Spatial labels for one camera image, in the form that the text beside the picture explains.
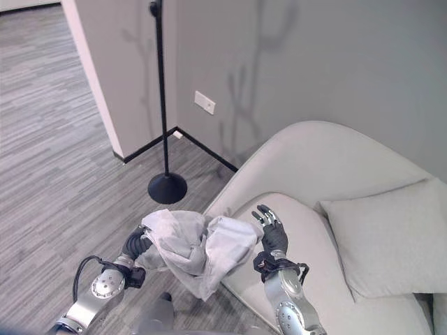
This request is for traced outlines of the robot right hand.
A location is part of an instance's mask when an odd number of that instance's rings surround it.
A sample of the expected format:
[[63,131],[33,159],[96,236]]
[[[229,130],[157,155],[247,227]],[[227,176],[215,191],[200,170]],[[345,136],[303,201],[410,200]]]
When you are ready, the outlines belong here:
[[261,224],[263,238],[261,243],[265,252],[279,252],[286,255],[288,250],[288,237],[279,217],[265,204],[256,206],[252,216]]

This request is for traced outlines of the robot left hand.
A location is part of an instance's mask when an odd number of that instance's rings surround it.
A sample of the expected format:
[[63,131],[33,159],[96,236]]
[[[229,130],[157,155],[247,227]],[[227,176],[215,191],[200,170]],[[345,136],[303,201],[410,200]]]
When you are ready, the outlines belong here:
[[122,246],[122,253],[135,261],[145,253],[152,245],[151,240],[145,235],[146,229],[138,226],[126,239]]

